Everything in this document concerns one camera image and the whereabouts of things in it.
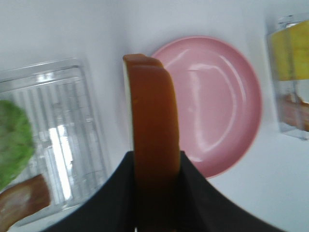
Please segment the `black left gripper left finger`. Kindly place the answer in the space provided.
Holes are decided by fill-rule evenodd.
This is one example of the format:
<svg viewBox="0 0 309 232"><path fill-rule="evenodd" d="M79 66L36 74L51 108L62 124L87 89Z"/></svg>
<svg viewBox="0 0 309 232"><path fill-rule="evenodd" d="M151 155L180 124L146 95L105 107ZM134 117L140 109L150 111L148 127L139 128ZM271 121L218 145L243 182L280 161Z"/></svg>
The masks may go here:
<svg viewBox="0 0 309 232"><path fill-rule="evenodd" d="M85 204L46 232L133 232L135 180L133 152L125 154L108 181Z"/></svg>

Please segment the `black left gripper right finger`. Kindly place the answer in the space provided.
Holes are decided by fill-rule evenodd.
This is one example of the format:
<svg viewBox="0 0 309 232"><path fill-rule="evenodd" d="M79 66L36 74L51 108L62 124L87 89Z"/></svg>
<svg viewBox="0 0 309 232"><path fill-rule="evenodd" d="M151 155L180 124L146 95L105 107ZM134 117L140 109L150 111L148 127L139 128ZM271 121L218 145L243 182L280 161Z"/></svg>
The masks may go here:
<svg viewBox="0 0 309 232"><path fill-rule="evenodd" d="M178 231L180 232L281 232L242 209L196 169L181 151L178 178Z"/></svg>

